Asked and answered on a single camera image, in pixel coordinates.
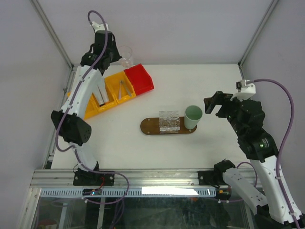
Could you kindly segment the clear plastic cup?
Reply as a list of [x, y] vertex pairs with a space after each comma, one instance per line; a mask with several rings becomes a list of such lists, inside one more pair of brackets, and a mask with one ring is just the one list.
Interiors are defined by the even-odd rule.
[[121, 59], [119, 63], [124, 68], [130, 68], [133, 66], [133, 52], [129, 46], [120, 46], [118, 48]]

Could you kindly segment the pale green cup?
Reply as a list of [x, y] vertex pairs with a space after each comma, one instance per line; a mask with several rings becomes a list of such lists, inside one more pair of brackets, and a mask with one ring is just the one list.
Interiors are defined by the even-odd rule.
[[194, 129], [203, 116], [202, 109], [196, 105], [188, 106], [184, 113], [184, 126], [187, 129]]

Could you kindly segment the clear compartment organizer box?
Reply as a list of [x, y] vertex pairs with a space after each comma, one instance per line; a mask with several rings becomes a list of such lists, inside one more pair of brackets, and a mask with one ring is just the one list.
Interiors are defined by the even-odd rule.
[[178, 111], [159, 112], [160, 134], [176, 134], [180, 131], [180, 117]]

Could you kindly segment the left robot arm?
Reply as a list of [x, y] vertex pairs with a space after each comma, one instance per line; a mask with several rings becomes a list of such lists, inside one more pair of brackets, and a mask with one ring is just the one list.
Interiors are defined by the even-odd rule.
[[85, 171], [83, 180], [89, 185], [96, 185], [100, 180], [100, 174], [98, 161], [93, 154], [83, 148], [92, 133], [91, 126], [84, 121], [85, 110], [104, 72], [111, 63], [120, 58], [114, 34], [107, 30], [96, 31], [94, 43], [81, 58], [77, 84], [72, 88], [61, 109], [51, 113], [56, 129], [57, 150], [74, 152], [79, 168]]

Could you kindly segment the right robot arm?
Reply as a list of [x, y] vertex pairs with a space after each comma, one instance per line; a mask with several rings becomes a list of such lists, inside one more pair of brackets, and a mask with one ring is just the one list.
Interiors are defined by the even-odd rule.
[[231, 186], [254, 214], [261, 229], [301, 229], [305, 215], [295, 204], [286, 188], [283, 173], [276, 165], [279, 151], [273, 137], [263, 129], [265, 113], [261, 103], [251, 99], [239, 101], [232, 94], [217, 91], [204, 98], [205, 113], [220, 106], [216, 116], [226, 118], [237, 135], [239, 147], [260, 179], [259, 192], [229, 160], [214, 165], [213, 180], [219, 185]]

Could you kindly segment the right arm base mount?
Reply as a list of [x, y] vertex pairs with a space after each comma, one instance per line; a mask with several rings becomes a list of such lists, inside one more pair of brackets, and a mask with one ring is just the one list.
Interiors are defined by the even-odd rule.
[[215, 188], [226, 185], [223, 180], [223, 173], [230, 168], [236, 168], [236, 166], [230, 160], [222, 160], [214, 165], [213, 170], [198, 171], [199, 185], [212, 186]]

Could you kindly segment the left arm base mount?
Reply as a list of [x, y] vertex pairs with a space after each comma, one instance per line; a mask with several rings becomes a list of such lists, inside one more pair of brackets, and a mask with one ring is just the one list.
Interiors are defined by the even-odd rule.
[[84, 171], [78, 168], [74, 171], [74, 186], [113, 186], [115, 180], [114, 171], [101, 173], [93, 173], [90, 171]]

